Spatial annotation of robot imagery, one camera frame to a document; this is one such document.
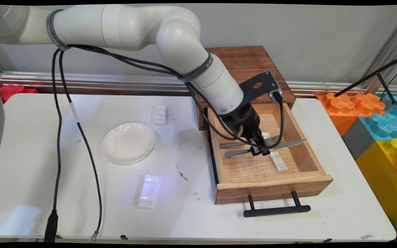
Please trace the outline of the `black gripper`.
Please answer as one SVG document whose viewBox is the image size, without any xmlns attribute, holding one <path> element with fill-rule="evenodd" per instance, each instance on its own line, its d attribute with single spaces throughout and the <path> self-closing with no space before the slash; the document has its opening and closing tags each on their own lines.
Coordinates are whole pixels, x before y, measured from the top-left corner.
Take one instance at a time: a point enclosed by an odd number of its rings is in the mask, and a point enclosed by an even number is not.
<svg viewBox="0 0 397 248">
<path fill-rule="evenodd" d="M 225 114 L 223 123 L 238 137 L 254 140 L 256 145 L 268 146 L 259 128 L 260 117 L 251 103 Z M 269 149 L 252 147 L 253 156 L 260 154 L 266 156 L 270 153 Z"/>
</svg>

